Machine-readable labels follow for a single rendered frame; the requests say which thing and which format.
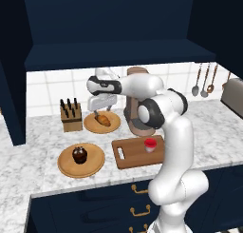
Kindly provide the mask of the open navy wall cabinet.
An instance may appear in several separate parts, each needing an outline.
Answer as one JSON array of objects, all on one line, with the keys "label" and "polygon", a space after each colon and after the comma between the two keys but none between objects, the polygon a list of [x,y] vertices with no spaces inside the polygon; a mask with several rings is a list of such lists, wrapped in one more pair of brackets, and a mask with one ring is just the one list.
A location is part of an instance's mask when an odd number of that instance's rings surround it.
[{"label": "open navy wall cabinet", "polygon": [[188,37],[195,0],[23,0],[26,70],[212,61]]}]

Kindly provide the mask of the round wooden plate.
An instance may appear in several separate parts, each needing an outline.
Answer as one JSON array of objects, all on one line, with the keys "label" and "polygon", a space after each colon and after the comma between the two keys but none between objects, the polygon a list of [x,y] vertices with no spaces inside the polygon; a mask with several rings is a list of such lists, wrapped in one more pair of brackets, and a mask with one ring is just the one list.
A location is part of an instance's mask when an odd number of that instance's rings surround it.
[{"label": "round wooden plate", "polygon": [[100,111],[100,115],[104,115],[110,121],[111,126],[103,126],[96,119],[95,114],[90,113],[84,118],[84,127],[93,133],[105,134],[115,131],[121,125],[120,117],[111,111]]},{"label": "round wooden plate", "polygon": [[[77,164],[78,156],[73,155],[76,147],[82,147],[85,154],[81,156],[81,164]],[[74,144],[64,149],[57,160],[59,170],[70,178],[85,178],[98,172],[104,164],[103,150],[90,143]]]}]

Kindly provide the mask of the brown hanging utensil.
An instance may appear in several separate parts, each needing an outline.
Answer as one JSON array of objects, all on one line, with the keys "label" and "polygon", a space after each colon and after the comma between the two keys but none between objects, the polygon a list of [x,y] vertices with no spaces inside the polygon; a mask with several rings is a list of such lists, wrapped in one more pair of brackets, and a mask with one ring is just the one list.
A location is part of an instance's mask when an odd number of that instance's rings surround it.
[{"label": "brown hanging utensil", "polygon": [[231,72],[229,71],[228,72],[228,77],[227,77],[227,80],[226,80],[226,82],[222,85],[222,90],[224,90],[224,88],[225,88],[225,86],[226,86],[226,84],[228,83],[228,81],[230,80],[230,77],[231,77]]}]

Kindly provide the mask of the navy drawer front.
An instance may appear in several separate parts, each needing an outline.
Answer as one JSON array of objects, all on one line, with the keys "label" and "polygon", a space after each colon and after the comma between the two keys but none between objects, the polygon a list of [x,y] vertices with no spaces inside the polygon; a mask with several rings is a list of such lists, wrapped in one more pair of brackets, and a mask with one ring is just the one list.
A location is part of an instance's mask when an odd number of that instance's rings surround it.
[{"label": "navy drawer front", "polygon": [[129,233],[128,228],[130,226],[133,226],[134,228],[141,228],[143,227],[143,224],[136,223],[133,225],[130,224],[122,225],[120,223],[108,227],[100,227],[97,229],[82,229],[79,233]]},{"label": "navy drawer front", "polygon": [[116,184],[111,186],[93,188],[83,190],[78,193],[78,199],[80,201],[104,201],[120,198],[132,198],[137,196],[145,196],[146,194],[136,194],[131,189],[131,185],[135,184],[137,190],[148,189],[150,181],[137,181],[128,184]]},{"label": "navy drawer front", "polygon": [[[129,209],[134,207],[137,212],[144,212],[146,205],[151,205],[151,212],[147,216],[134,217]],[[92,209],[83,214],[81,219],[84,223],[104,223],[104,222],[115,222],[120,220],[134,220],[137,218],[148,218],[150,216],[157,216],[159,208],[151,203],[148,199],[143,200],[131,200],[131,201],[117,201],[103,205],[98,209]]]}]

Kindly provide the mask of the navy base cabinet door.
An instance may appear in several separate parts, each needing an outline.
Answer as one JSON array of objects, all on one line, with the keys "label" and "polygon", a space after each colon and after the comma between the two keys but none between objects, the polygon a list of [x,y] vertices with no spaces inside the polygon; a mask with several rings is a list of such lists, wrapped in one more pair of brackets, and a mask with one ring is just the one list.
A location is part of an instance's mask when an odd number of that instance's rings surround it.
[{"label": "navy base cabinet door", "polygon": [[79,233],[79,227],[54,210],[52,196],[30,198],[25,233]]},{"label": "navy base cabinet door", "polygon": [[188,209],[185,222],[194,233],[243,226],[243,165],[205,170],[209,189]]}]

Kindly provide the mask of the brown stand mixer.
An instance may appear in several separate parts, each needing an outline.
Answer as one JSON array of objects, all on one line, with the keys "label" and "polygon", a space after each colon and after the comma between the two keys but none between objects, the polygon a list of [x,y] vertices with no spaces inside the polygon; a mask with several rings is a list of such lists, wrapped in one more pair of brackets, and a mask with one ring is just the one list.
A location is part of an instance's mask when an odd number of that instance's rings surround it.
[{"label": "brown stand mixer", "polygon": [[128,89],[123,114],[130,131],[140,137],[151,136],[155,133],[155,130],[145,125],[138,116],[138,97],[144,96],[143,90],[147,85],[147,74],[147,69],[142,67],[132,67],[127,70],[127,75],[131,78],[132,87]]}]

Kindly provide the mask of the red-lidded jam jar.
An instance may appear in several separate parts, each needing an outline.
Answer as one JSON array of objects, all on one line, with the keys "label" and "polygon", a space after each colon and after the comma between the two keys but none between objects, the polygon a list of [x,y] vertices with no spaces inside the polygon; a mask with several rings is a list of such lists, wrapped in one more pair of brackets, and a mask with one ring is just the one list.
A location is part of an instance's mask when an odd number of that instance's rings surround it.
[{"label": "red-lidded jam jar", "polygon": [[144,141],[144,149],[147,153],[153,152],[157,147],[157,141],[152,138],[148,138]]}]

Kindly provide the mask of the grey hanging spoon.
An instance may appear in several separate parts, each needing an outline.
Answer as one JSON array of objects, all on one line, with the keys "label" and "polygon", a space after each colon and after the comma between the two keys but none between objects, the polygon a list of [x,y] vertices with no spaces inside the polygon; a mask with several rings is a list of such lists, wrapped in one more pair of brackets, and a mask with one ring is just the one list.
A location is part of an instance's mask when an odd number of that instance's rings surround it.
[{"label": "grey hanging spoon", "polygon": [[197,77],[196,77],[196,84],[192,87],[192,95],[194,97],[196,97],[198,95],[198,91],[199,91],[198,81],[200,78],[201,70],[202,70],[202,63],[199,65],[199,70],[197,72]]}]

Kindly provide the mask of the wooden knife block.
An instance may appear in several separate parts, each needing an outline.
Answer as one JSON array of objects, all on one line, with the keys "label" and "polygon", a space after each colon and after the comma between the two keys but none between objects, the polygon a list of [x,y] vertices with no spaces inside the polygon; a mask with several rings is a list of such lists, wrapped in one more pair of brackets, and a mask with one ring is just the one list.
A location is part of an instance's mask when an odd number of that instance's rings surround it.
[{"label": "wooden knife block", "polygon": [[72,108],[75,109],[75,113],[76,113],[75,118],[72,115],[72,109],[70,110],[68,105],[65,105],[65,109],[68,111],[69,118],[66,118],[65,110],[63,110],[63,108],[60,107],[61,121],[63,123],[64,132],[80,131],[83,129],[81,104],[78,103],[78,109],[75,108],[74,104],[72,104],[71,106]]}]

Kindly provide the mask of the golden brown croissant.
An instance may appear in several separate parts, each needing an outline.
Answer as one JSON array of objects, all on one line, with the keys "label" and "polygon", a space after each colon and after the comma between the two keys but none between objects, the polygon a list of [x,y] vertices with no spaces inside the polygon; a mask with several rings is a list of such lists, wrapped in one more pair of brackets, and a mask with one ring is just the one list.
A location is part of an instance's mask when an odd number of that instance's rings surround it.
[{"label": "golden brown croissant", "polygon": [[102,126],[111,126],[111,123],[110,123],[109,119],[105,115],[98,115],[96,117],[96,120]]}]

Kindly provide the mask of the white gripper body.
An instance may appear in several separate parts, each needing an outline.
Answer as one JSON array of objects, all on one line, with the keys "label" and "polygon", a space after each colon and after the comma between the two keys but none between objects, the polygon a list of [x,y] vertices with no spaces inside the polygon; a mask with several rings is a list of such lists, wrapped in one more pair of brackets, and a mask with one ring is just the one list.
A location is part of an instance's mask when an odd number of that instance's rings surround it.
[{"label": "white gripper body", "polygon": [[117,103],[117,96],[115,94],[100,94],[92,96],[88,99],[87,109],[89,111],[99,110],[105,107],[112,107]]}]

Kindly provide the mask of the silver toaster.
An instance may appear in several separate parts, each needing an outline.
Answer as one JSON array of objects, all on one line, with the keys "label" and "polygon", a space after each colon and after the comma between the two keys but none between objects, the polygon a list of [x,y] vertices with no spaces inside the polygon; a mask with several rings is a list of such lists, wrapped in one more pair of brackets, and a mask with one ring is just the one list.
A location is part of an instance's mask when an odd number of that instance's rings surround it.
[{"label": "silver toaster", "polygon": [[243,119],[243,80],[230,79],[222,92],[221,102]]}]

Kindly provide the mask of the wooden cutting board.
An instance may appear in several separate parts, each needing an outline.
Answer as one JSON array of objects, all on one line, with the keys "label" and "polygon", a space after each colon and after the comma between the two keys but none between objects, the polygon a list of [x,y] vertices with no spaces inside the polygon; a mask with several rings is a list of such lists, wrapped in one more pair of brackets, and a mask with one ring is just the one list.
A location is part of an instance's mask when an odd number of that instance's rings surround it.
[{"label": "wooden cutting board", "polygon": [[146,137],[114,140],[111,145],[118,169],[144,165],[155,165],[163,162],[164,141],[160,135],[152,136],[157,145],[151,153],[145,150]]}]

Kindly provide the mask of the chocolate cupcake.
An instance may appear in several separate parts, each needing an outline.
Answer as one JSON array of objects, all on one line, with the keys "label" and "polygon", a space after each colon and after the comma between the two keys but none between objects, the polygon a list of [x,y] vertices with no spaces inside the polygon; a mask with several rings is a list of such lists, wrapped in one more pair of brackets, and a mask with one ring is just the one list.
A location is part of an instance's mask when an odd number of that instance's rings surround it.
[{"label": "chocolate cupcake", "polygon": [[87,151],[82,146],[75,147],[72,152],[72,157],[76,164],[84,164],[87,159]]}]

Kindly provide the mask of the copper hanging spoon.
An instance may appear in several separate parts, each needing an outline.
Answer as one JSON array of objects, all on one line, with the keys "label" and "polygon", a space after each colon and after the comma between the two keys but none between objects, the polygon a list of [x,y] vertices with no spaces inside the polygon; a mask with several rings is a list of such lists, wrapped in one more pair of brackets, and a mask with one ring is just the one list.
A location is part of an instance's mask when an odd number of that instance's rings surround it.
[{"label": "copper hanging spoon", "polygon": [[214,81],[215,81],[215,76],[216,76],[216,73],[217,73],[217,68],[218,68],[218,64],[215,65],[215,69],[214,69],[214,74],[213,74],[213,79],[212,79],[212,82],[211,84],[208,85],[207,87],[207,93],[212,93],[214,91]]}]

